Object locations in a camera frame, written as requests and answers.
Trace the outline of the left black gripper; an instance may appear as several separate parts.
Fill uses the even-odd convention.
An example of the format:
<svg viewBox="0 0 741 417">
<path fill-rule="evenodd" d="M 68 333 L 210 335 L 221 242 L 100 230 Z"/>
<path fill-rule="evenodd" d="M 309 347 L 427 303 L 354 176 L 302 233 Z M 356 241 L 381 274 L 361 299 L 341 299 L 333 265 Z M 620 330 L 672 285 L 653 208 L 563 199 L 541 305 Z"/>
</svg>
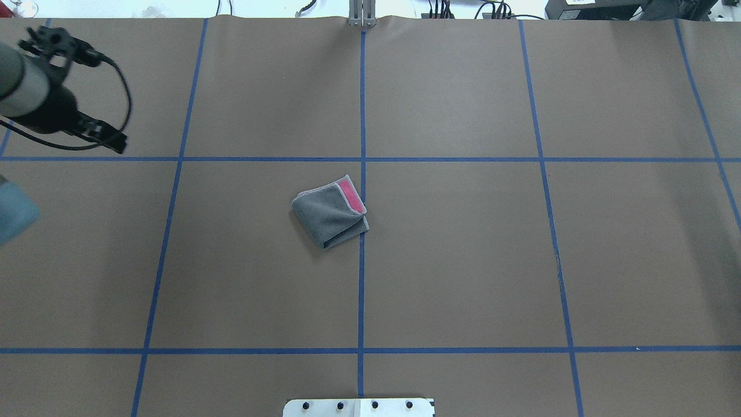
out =
<svg viewBox="0 0 741 417">
<path fill-rule="evenodd" d="M 122 130 L 79 112 L 77 98 L 67 87 L 53 87 L 45 97 L 40 92 L 16 90 L 12 93 L 12 121 L 38 134 L 77 134 L 118 154 L 127 147 Z"/>
</svg>

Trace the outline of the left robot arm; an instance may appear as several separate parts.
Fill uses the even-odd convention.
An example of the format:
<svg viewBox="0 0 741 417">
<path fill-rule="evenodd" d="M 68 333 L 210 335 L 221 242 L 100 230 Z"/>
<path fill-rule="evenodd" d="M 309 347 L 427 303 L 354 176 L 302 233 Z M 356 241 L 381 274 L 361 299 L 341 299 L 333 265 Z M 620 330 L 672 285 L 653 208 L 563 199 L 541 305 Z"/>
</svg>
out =
<svg viewBox="0 0 741 417">
<path fill-rule="evenodd" d="M 127 100 L 118 129 L 79 110 L 76 96 L 64 86 L 72 63 L 94 68 L 101 63 L 116 70 Z M 46 41 L 2 44 L 2 126 L 32 142 L 65 151 L 106 147 L 124 152 L 124 133 L 131 117 L 130 88 L 118 64 L 77 39 L 53 46 Z"/>
</svg>

